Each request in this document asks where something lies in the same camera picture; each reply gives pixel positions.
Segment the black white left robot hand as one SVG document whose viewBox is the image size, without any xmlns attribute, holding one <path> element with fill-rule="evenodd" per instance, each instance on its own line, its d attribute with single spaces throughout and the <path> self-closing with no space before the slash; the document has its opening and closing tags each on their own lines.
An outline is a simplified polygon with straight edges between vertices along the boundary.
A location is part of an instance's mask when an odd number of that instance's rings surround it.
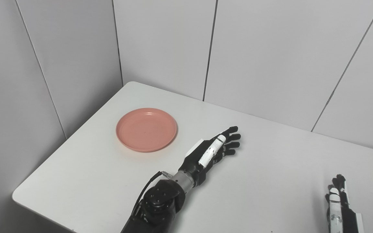
<svg viewBox="0 0 373 233">
<path fill-rule="evenodd" d="M 200 186 L 213 165 L 225 156 L 234 155 L 240 147 L 238 126 L 232 126 L 211 139 L 200 140 L 185 157 L 179 171 L 193 180 L 192 187 Z"/>
</svg>

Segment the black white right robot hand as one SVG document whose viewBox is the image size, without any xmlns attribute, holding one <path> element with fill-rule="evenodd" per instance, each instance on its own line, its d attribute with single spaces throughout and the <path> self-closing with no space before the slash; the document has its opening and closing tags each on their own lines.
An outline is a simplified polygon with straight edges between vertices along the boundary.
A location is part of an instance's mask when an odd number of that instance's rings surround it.
<svg viewBox="0 0 373 233">
<path fill-rule="evenodd" d="M 362 215 L 350 208 L 346 178 L 337 174 L 325 195 L 328 204 L 326 218 L 329 233 L 364 233 Z"/>
</svg>

